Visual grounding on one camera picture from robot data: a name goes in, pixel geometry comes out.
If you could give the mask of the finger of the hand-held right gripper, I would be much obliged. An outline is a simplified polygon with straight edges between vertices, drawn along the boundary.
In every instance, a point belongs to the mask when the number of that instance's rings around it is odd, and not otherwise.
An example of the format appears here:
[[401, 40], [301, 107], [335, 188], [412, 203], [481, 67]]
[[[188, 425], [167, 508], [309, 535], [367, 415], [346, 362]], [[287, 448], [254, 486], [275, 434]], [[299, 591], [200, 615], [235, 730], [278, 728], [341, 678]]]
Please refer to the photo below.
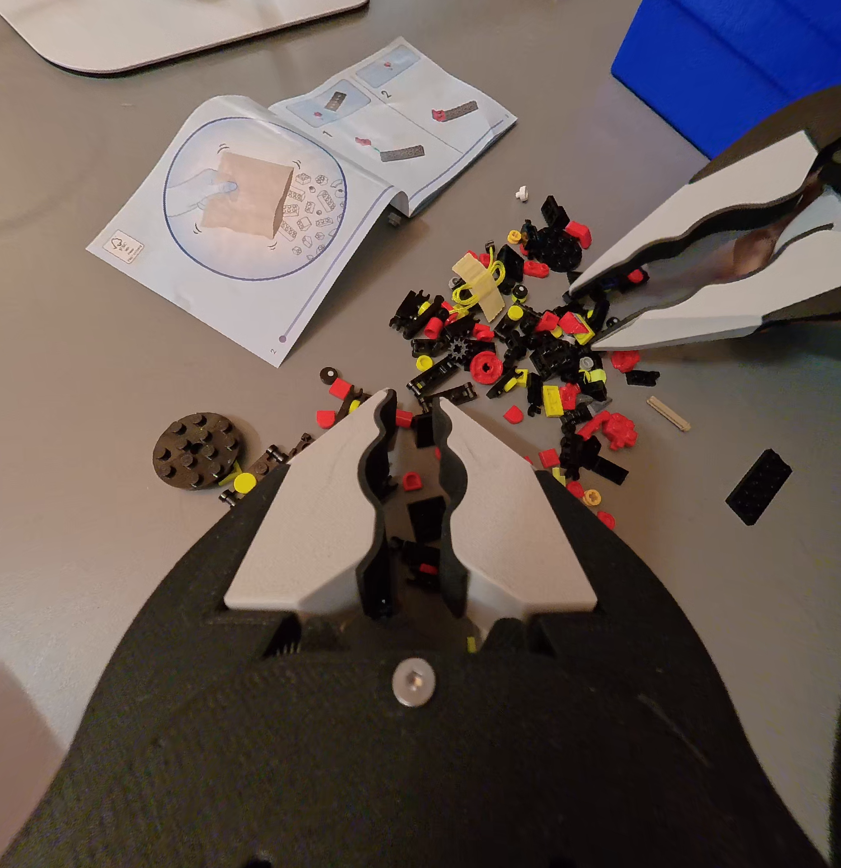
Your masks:
[[585, 293], [609, 273], [631, 272], [654, 245], [688, 245], [688, 237], [711, 219], [751, 215], [790, 200], [802, 190], [818, 153], [800, 131], [684, 185], [588, 266], [570, 292]]
[[827, 301], [840, 288], [841, 233], [808, 233], [762, 270], [700, 288], [674, 305], [640, 311], [600, 334], [592, 348], [639, 350], [740, 337], [772, 314], [816, 298]]

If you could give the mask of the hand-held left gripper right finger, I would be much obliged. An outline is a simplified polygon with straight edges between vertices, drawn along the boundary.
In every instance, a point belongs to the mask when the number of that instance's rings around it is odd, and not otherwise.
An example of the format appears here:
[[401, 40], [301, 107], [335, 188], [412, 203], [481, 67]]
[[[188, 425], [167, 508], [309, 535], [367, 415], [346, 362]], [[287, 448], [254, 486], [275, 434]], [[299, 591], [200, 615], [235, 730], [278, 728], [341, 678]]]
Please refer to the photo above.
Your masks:
[[482, 636], [500, 619], [590, 612], [598, 599], [531, 463], [446, 398], [433, 410], [447, 507], [439, 583]]

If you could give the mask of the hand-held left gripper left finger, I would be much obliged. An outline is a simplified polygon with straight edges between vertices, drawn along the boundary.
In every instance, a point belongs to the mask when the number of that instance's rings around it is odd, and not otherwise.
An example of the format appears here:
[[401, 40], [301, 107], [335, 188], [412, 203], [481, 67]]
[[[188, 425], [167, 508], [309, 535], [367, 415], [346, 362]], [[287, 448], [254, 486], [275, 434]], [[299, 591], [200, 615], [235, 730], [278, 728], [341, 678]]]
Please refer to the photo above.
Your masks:
[[393, 613], [383, 503], [396, 489], [388, 457], [396, 409], [395, 391], [380, 390], [290, 462], [223, 598], [227, 608]]

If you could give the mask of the pile of small lego pieces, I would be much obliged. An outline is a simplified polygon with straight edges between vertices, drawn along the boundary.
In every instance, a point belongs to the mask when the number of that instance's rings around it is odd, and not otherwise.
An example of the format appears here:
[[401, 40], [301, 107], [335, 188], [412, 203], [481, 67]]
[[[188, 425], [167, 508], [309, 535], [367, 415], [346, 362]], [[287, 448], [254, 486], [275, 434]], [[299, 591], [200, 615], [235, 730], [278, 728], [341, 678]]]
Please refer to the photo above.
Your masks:
[[[581, 485], [581, 471], [612, 483], [622, 483], [625, 477], [624, 469], [601, 454], [600, 439], [611, 450], [630, 448], [637, 440], [632, 421], [607, 409], [604, 363], [591, 349], [600, 328], [617, 323], [606, 318], [606, 286], [590, 295], [587, 307], [568, 294], [559, 307], [536, 311], [527, 305], [526, 278], [554, 271], [526, 257], [525, 226], [565, 230], [583, 252], [591, 245], [588, 227], [570, 219], [553, 196], [545, 199], [541, 216], [543, 226], [526, 220], [500, 247], [488, 244], [483, 255], [467, 254], [454, 268], [450, 302], [411, 292], [390, 322], [408, 338], [425, 328], [424, 341], [413, 346], [419, 375], [407, 385], [421, 411], [404, 413], [397, 402], [396, 433], [388, 447], [390, 476], [396, 484], [383, 503], [391, 573], [395, 548], [413, 580], [440, 594], [444, 603], [439, 562], [447, 499], [439, 485], [440, 453], [434, 436], [437, 398], [460, 408], [478, 396], [477, 386], [487, 386], [490, 399], [524, 391], [526, 407], [509, 407], [505, 420], [517, 425], [539, 415], [558, 421], [559, 446], [539, 453], [541, 468], [592, 509], [600, 497]], [[318, 416], [328, 433], [371, 396], [355, 392], [333, 369], [323, 370], [321, 378], [343, 402], [338, 413]]]

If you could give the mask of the dark brown round lego plate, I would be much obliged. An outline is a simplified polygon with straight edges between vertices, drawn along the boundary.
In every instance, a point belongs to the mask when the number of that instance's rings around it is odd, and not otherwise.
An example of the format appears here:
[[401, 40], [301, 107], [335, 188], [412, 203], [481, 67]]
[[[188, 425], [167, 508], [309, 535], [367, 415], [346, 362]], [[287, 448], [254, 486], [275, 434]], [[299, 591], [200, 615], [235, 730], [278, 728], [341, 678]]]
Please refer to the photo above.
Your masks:
[[235, 469], [244, 445], [241, 430], [230, 418], [192, 413], [172, 422], [156, 440], [153, 468], [161, 481], [178, 490], [208, 489]]

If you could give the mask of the tan lego axle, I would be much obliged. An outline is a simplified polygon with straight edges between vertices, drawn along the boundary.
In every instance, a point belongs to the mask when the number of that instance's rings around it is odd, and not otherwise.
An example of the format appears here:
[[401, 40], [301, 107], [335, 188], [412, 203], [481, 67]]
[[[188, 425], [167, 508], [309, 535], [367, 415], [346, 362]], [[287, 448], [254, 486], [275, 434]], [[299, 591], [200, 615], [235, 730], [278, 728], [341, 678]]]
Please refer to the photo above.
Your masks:
[[682, 416], [675, 412], [671, 407], [668, 407], [655, 396], [650, 396], [646, 399], [646, 404], [652, 407], [656, 413], [665, 418], [668, 422], [675, 426], [681, 432], [689, 432], [691, 430], [690, 423]]

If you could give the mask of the long black lego plate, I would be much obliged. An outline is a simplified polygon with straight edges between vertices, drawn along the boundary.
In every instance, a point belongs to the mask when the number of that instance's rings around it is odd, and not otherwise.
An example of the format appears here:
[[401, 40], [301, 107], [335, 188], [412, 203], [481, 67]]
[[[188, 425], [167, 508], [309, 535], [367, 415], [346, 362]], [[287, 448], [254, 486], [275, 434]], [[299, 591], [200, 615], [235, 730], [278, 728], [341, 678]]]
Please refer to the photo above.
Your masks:
[[789, 479], [793, 470], [772, 450], [759, 458], [727, 496], [725, 503], [747, 526], [753, 526]]

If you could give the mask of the blue plastic bin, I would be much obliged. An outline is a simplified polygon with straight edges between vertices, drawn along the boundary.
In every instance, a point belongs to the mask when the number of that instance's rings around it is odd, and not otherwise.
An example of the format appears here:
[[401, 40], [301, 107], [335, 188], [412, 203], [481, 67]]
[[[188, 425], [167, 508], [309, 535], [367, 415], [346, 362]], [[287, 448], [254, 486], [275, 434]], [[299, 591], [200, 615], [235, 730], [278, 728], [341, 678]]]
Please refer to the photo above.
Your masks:
[[841, 1], [643, 1], [610, 71], [708, 158], [841, 84]]

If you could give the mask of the light blue instruction booklet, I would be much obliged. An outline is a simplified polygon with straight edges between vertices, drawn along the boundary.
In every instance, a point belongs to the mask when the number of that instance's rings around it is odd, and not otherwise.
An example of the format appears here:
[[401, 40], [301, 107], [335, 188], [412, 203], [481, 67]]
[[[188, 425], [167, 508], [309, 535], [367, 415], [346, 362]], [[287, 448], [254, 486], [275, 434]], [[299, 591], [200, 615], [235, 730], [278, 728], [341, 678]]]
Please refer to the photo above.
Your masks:
[[203, 103], [87, 251], [278, 367], [380, 214], [516, 121], [398, 38], [267, 108]]

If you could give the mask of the white folding stand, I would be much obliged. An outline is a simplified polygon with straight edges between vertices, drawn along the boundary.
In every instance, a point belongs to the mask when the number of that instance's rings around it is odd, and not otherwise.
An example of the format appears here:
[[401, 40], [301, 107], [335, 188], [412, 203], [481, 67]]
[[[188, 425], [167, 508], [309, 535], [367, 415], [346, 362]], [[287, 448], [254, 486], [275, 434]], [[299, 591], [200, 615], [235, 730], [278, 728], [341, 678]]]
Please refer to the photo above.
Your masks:
[[367, 1], [0, 1], [0, 16], [68, 71], [132, 71], [368, 6]]

